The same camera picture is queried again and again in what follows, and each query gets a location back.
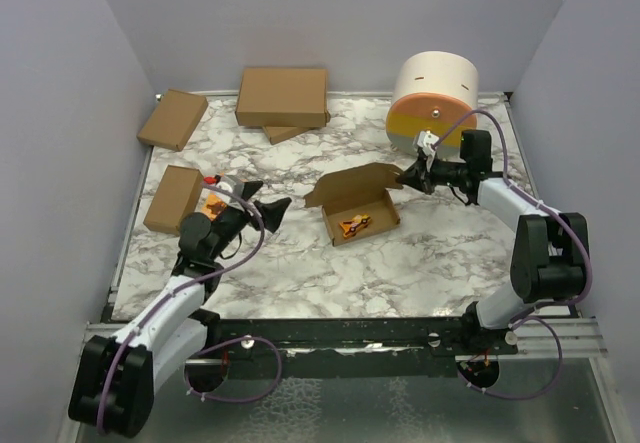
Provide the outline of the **brown cardboard box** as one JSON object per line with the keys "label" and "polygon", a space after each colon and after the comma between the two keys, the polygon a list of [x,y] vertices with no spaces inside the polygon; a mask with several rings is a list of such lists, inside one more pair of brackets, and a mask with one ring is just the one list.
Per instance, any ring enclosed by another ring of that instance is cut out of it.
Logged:
{"label": "brown cardboard box", "polygon": [[[399,167],[386,163],[369,163],[327,173],[304,196],[304,203],[307,208],[321,209],[334,247],[387,233],[401,222],[390,195],[392,189],[403,187],[396,182],[401,173]],[[372,223],[354,238],[344,240],[338,222],[360,213],[369,214]]]}

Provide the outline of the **small orange toy car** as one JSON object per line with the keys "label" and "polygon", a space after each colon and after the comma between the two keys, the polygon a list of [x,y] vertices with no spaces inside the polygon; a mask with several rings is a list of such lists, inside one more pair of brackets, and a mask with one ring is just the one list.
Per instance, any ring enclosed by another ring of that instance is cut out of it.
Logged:
{"label": "small orange toy car", "polygon": [[357,236],[362,230],[366,229],[372,223],[372,217],[366,213],[360,213],[352,216],[350,219],[338,222],[342,237],[344,240],[350,240]]}

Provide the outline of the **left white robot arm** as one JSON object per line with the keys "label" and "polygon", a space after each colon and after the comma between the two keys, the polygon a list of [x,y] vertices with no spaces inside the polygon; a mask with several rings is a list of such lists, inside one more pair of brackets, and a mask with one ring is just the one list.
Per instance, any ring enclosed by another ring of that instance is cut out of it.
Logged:
{"label": "left white robot arm", "polygon": [[182,219],[177,260],[164,288],[120,330],[85,343],[67,409],[71,420],[132,438],[178,367],[220,348],[221,334],[209,325],[215,314],[197,313],[228,271],[219,263],[222,254],[247,226],[260,238],[275,232],[291,200],[256,200],[260,181],[217,177],[203,185],[220,201],[212,216],[192,212]]}

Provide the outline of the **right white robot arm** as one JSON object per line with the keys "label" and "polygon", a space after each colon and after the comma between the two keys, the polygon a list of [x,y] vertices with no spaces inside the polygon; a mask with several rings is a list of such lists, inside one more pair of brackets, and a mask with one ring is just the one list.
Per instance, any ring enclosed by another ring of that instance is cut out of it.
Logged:
{"label": "right white robot arm", "polygon": [[481,354],[511,324],[536,309],[570,304],[588,293],[593,270],[587,223],[579,213],[548,207],[505,172],[494,170],[489,132],[463,131],[457,162],[440,159],[437,142],[429,131],[416,136],[417,159],[398,183],[427,195],[447,187],[456,196],[465,195],[468,204],[491,212],[515,233],[508,283],[469,305],[461,318],[461,346]]}

